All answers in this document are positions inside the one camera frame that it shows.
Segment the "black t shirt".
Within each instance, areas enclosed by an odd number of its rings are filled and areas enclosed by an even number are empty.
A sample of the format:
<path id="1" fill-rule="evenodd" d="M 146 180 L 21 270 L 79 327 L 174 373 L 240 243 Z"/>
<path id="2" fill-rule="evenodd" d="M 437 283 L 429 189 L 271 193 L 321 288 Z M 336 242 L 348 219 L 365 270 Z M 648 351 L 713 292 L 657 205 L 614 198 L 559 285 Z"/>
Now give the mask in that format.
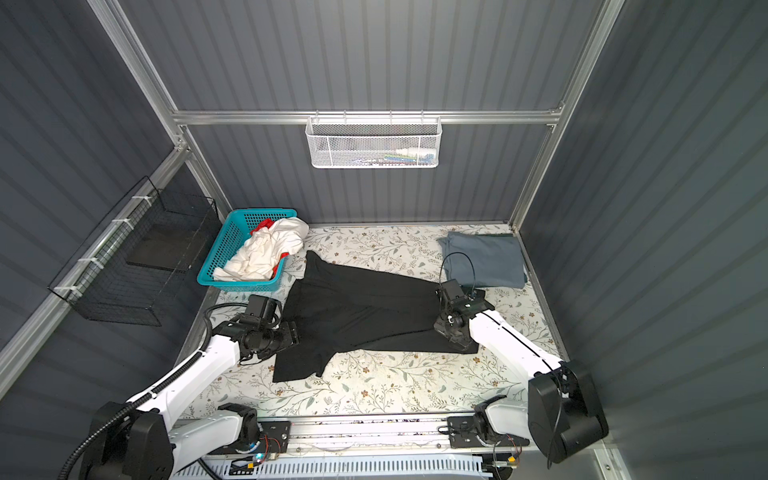
<path id="1" fill-rule="evenodd" d="M 434 329 L 438 285 L 427 280 L 329 263 L 306 252 L 304 276 L 291 286 L 283 318 L 299 342 L 276 355 L 275 383 L 322 376 L 338 353 L 354 350 L 475 354 Z"/>

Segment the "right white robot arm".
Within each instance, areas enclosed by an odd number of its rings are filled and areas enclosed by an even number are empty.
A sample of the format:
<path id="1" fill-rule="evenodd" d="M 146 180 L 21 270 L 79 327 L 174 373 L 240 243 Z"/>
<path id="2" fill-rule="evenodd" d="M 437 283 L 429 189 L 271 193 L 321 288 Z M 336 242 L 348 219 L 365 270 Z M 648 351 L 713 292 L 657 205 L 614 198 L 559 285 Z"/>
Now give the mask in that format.
<path id="1" fill-rule="evenodd" d="M 468 433 L 471 440 L 491 447 L 531 440 L 551 464 L 607 437 L 608 421 L 585 365 L 543 350 L 479 293 L 465 291 L 455 280 L 440 283 L 436 294 L 438 333 L 459 347 L 472 342 L 484 347 L 527 381 L 524 405 L 496 395 L 474 407 L 471 427 L 451 427 L 449 434 Z"/>

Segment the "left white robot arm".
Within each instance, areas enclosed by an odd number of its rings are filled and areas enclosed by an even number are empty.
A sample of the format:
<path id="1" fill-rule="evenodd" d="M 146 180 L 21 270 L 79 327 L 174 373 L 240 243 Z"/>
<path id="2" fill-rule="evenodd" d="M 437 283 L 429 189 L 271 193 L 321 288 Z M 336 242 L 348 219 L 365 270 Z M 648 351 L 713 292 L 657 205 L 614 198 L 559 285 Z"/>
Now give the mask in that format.
<path id="1" fill-rule="evenodd" d="M 204 310 L 200 345 L 160 380 L 124 403 L 108 402 L 92 420 L 86 439 L 68 457 L 58 476 L 75 467 L 82 479 L 168 479 L 224 448 L 260 465 L 286 452 L 290 425 L 263 426 L 257 411 L 225 403 L 214 414 L 179 425 L 192 401 L 228 369 L 259 364 L 298 344 L 294 323 L 283 319 L 279 301 L 252 295 L 242 313 L 215 324 L 215 306 Z"/>

